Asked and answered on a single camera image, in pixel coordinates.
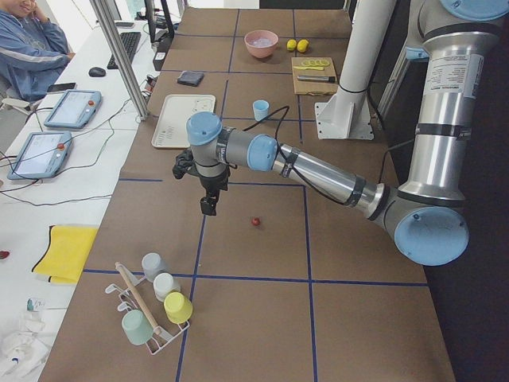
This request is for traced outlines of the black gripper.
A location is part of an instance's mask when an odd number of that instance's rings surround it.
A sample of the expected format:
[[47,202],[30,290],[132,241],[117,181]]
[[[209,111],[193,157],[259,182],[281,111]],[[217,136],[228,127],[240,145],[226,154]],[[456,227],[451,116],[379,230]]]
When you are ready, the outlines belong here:
[[205,196],[200,199],[200,209],[204,215],[216,215],[216,206],[220,199],[220,192],[228,191],[229,177],[229,169],[225,169],[214,177],[200,175],[200,183],[205,189]]

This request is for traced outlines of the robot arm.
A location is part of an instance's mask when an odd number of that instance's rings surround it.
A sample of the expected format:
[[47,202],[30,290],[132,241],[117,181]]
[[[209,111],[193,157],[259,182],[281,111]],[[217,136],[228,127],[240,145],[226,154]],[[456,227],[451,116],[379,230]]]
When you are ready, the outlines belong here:
[[212,216],[232,166],[274,171],[360,210],[415,263],[449,263],[468,245],[458,183],[484,58],[498,42],[507,12],[505,1],[411,2],[407,55],[428,65],[409,177],[397,188],[372,184],[275,137],[224,127],[211,112],[188,120],[189,148],[177,156],[173,175],[200,179],[201,211]]

